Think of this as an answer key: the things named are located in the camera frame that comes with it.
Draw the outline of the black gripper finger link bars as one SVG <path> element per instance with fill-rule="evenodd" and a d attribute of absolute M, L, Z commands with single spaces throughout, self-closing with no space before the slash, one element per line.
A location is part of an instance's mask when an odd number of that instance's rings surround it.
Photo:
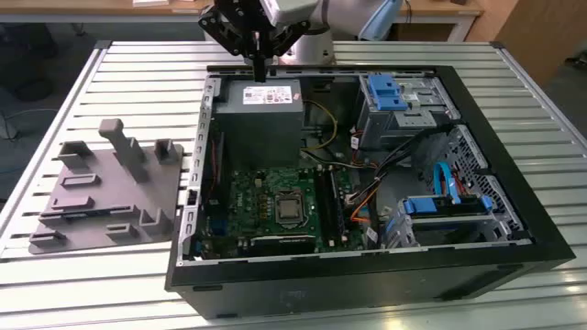
<path fill-rule="evenodd" d="M 310 29 L 310 22 L 300 21 L 278 32 L 278 28 L 259 32 L 259 82 L 266 82 L 268 66 L 275 56 L 283 56 Z"/>

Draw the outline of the black gripper finger wide plate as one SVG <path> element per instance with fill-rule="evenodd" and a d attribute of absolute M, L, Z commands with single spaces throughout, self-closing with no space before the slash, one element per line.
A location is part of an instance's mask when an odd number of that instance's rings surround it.
<path fill-rule="evenodd" d="M 244 58 L 246 64 L 252 67 L 254 79 L 259 82 L 258 32 L 240 32 L 214 4 L 200 16 L 197 24 L 234 56 Z"/>

